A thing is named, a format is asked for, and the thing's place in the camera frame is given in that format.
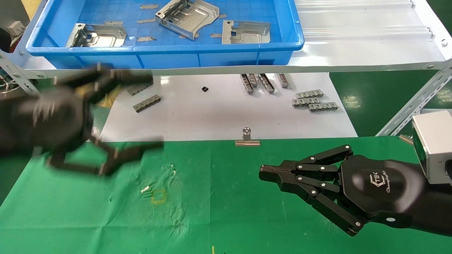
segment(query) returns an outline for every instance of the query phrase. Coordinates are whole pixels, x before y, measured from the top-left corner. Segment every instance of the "metal shelf frame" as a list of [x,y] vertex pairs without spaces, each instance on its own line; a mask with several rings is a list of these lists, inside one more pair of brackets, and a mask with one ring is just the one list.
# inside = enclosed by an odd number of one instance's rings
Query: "metal shelf frame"
[[[396,135],[452,75],[452,37],[426,0],[295,0],[305,35],[286,66],[156,69],[154,75],[438,70],[377,136]],[[42,0],[14,53],[0,51],[0,66],[28,93],[28,79],[75,75],[58,70],[25,45],[47,4]],[[145,72],[150,70],[132,70]]]

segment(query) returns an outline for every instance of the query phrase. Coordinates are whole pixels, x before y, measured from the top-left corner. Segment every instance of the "robotic hand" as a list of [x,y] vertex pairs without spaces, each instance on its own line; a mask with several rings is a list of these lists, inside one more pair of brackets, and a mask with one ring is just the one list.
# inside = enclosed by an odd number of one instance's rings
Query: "robotic hand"
[[452,235],[452,186],[429,184],[420,164],[371,160],[343,145],[262,165],[259,178],[298,195],[351,236],[369,222]]
[[[94,89],[83,98],[74,93],[76,87],[94,82]],[[152,74],[132,75],[127,70],[109,70],[100,64],[77,77],[59,80],[57,89],[41,96],[21,97],[0,101],[0,153],[42,147],[51,152],[48,163],[59,169],[96,175],[111,175],[121,165],[140,160],[148,149],[162,147],[161,141],[119,151],[91,135],[93,118],[90,104],[102,100],[119,84],[136,85],[153,82]],[[85,141],[108,153],[100,167],[67,164],[68,152]]]

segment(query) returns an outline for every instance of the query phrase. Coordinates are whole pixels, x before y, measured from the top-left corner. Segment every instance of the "metal sheet part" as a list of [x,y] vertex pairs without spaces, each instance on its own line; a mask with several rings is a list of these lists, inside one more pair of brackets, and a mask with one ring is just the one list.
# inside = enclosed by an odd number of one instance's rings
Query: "metal sheet part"
[[220,15],[220,9],[202,0],[171,0],[155,17],[161,25],[194,41],[196,32],[212,24]]
[[137,105],[133,106],[133,109],[139,113],[143,110],[145,110],[146,108],[160,102],[162,100],[162,98],[158,95],[154,95],[152,97],[150,97],[149,99],[146,99],[140,103],[138,103]]
[[179,35],[179,39],[187,39],[184,35]]
[[155,18],[153,19],[142,19],[142,20],[137,20],[138,24],[144,24],[144,23],[150,23],[150,22],[155,22]]
[[259,74],[259,79],[262,85],[264,85],[264,88],[265,90],[267,90],[267,92],[271,94],[274,93],[275,87],[272,85],[266,74],[264,73]]
[[338,109],[338,105],[336,105],[336,103],[334,103],[334,102],[309,104],[308,107],[309,107],[310,112],[329,111],[329,110],[337,110]]
[[284,73],[278,74],[278,78],[282,88],[289,87],[289,81],[287,80],[287,77]]
[[318,98],[306,98],[306,99],[293,99],[292,100],[292,107],[302,107],[307,106],[309,104],[316,104],[320,103],[320,100]]
[[248,74],[248,77],[250,78],[251,85],[254,88],[256,88],[257,87],[257,83],[258,83],[257,74]]
[[117,26],[122,26],[124,25],[123,21],[105,21],[104,25],[117,25]]
[[120,47],[126,36],[126,30],[121,25],[76,23],[66,47]]
[[141,5],[140,9],[157,9],[159,5]]
[[253,86],[251,85],[251,82],[248,78],[248,76],[246,74],[240,74],[240,76],[242,77],[242,83],[243,86],[245,87],[245,91],[248,94],[252,94],[254,92]]
[[148,36],[148,37],[140,37],[137,39],[137,42],[150,42],[150,41],[155,41],[157,40],[154,37]]
[[271,23],[223,21],[222,44],[269,43]]
[[324,93],[321,90],[313,90],[313,91],[297,93],[295,95],[295,97],[297,99],[304,99],[304,98],[313,98],[313,97],[323,97],[323,95],[324,95]]
[[134,96],[137,93],[143,91],[144,89],[150,87],[152,84],[142,84],[142,85],[136,85],[135,87],[130,88],[129,90],[127,90],[127,92],[131,95]]

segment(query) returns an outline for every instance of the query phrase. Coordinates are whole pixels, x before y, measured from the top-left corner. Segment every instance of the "motion-blurred robotic hand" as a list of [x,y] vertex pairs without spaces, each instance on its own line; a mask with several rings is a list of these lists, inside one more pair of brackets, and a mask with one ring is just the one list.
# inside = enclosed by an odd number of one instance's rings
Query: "motion-blurred robotic hand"
[[[74,90],[94,83],[82,98]],[[130,147],[119,151],[91,135],[92,103],[98,103],[118,85],[152,83],[153,76],[133,75],[128,70],[110,70],[98,64],[87,73],[58,80],[56,89],[40,96],[21,97],[0,101],[0,153],[14,153],[41,147],[50,151],[48,163],[58,169],[96,175],[111,175],[121,165],[140,160],[148,149],[163,146],[161,141]],[[108,154],[100,167],[65,163],[66,154],[87,140]]]
[[452,117],[419,115],[413,126],[420,164],[371,160],[343,145],[262,165],[259,178],[298,195],[351,236],[369,222],[452,236]]

